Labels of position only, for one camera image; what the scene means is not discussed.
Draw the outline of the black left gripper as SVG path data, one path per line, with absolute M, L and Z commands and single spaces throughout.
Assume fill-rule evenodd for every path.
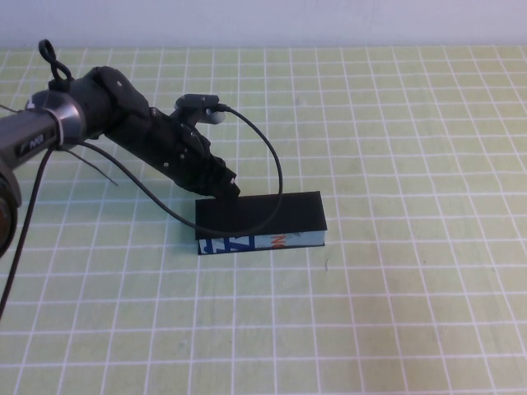
M 189 192 L 221 201 L 240 195 L 236 173 L 212 155 L 208 140 L 157 109 L 146 118 L 129 115 L 111 130 L 111 141 Z

